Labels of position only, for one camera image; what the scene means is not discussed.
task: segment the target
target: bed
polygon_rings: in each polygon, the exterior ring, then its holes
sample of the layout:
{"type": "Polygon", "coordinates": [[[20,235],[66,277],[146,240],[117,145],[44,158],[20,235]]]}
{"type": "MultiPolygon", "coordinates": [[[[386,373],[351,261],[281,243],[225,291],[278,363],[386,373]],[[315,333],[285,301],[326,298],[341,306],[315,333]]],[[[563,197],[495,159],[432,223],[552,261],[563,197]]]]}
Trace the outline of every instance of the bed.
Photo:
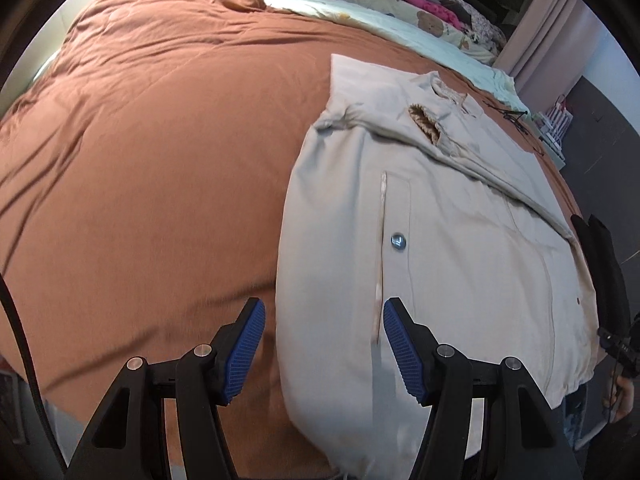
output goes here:
{"type": "MultiPolygon", "coordinates": [[[[0,123],[0,270],[60,410],[88,421],[127,358],[174,359],[259,296],[263,343],[221,410],[238,473],[335,472],[287,415],[275,345],[287,185],[332,54],[437,71],[579,214],[540,142],[505,118],[526,108],[513,81],[412,25],[337,0],[95,0],[0,123]]],[[[595,338],[592,324],[575,329],[595,338]]],[[[22,370],[5,319],[0,353],[22,370]]],[[[167,432],[179,464],[171,407],[167,432]]]]}
{"type": "Polygon", "coordinates": [[[425,12],[417,7],[404,2],[402,0],[344,0],[351,2],[367,9],[377,10],[387,16],[398,18],[403,22],[415,25],[425,32],[435,36],[436,38],[446,41],[456,46],[464,54],[478,60],[480,63],[491,66],[496,54],[488,50],[484,46],[475,42],[470,36],[457,30],[449,23],[434,16],[430,12],[425,12]]]}

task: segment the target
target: curtain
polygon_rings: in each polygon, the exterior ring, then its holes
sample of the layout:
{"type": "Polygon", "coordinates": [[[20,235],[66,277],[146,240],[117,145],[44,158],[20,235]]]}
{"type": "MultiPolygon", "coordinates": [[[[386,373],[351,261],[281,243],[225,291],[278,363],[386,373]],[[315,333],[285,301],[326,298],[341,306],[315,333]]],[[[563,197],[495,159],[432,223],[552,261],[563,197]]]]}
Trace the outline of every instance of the curtain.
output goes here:
{"type": "Polygon", "coordinates": [[[603,31],[582,0],[533,0],[494,68],[515,79],[532,112],[544,112],[580,79],[603,31]]]}

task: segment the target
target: wire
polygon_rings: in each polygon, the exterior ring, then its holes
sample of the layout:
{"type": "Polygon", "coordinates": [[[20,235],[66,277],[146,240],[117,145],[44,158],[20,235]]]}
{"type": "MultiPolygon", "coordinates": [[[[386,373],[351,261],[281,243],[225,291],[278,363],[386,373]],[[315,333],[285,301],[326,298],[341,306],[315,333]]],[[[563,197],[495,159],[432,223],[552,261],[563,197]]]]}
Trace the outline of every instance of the wire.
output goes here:
{"type": "MultiPolygon", "coordinates": [[[[498,112],[500,112],[502,114],[502,118],[509,121],[511,124],[513,124],[513,126],[516,127],[516,130],[518,130],[523,136],[530,135],[529,130],[527,130],[527,127],[520,122],[520,119],[527,114],[526,112],[500,108],[498,106],[493,105],[489,101],[484,101],[484,104],[486,104],[489,108],[492,108],[493,110],[497,110],[498,112]]],[[[529,145],[533,148],[533,151],[536,152],[540,157],[545,156],[544,149],[541,149],[535,146],[532,142],[530,142],[529,145]]]]}
{"type": "Polygon", "coordinates": [[[609,392],[609,413],[607,413],[607,424],[611,424],[611,413],[613,412],[613,405],[614,403],[611,402],[611,399],[613,398],[613,389],[616,387],[616,381],[618,380],[618,364],[620,362],[620,352],[622,351],[622,348],[620,347],[620,345],[618,345],[618,355],[616,357],[616,363],[613,365],[613,374],[611,376],[612,381],[611,381],[611,390],[609,392]]]}
{"type": "Polygon", "coordinates": [[[29,350],[29,345],[27,343],[27,336],[25,335],[24,329],[22,328],[22,322],[20,321],[20,317],[18,316],[14,298],[11,297],[11,293],[9,292],[9,288],[4,282],[2,274],[0,274],[0,303],[2,303],[4,312],[6,313],[9,324],[11,325],[11,329],[14,331],[15,342],[18,344],[18,350],[20,351],[20,357],[22,358],[22,364],[24,365],[24,372],[27,375],[27,382],[29,383],[29,389],[31,391],[31,397],[33,398],[33,403],[36,408],[36,413],[38,413],[38,418],[40,419],[40,423],[42,424],[42,429],[44,430],[47,440],[49,441],[49,445],[51,446],[51,450],[53,451],[53,454],[55,455],[56,460],[60,465],[62,474],[64,474],[66,473],[66,461],[62,456],[60,446],[56,441],[56,437],[53,435],[51,424],[49,423],[49,419],[47,418],[47,413],[45,412],[44,403],[42,402],[42,396],[40,395],[40,389],[38,387],[36,370],[33,367],[31,351],[29,350]]]}

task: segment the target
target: pink cloth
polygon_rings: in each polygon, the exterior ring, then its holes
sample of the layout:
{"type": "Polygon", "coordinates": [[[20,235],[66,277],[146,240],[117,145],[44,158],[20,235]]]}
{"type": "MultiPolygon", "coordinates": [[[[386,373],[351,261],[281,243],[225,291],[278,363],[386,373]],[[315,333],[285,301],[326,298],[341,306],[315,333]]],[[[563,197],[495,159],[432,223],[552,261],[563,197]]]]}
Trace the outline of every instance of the pink cloth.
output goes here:
{"type": "Polygon", "coordinates": [[[408,4],[418,7],[419,9],[426,10],[430,14],[433,14],[437,18],[440,18],[443,22],[450,23],[457,30],[462,31],[462,23],[452,10],[449,10],[439,4],[428,2],[427,0],[405,0],[408,4]]]}

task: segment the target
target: jacket button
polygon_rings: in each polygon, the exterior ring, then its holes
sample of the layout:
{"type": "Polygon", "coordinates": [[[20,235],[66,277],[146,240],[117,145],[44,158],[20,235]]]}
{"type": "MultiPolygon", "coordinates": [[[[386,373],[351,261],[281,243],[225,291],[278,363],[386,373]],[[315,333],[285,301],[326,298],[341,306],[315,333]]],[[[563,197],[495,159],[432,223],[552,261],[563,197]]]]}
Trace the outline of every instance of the jacket button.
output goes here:
{"type": "Polygon", "coordinates": [[[406,238],[402,233],[395,233],[391,237],[391,245],[393,245],[393,247],[398,251],[404,251],[404,248],[406,247],[406,238]]]}

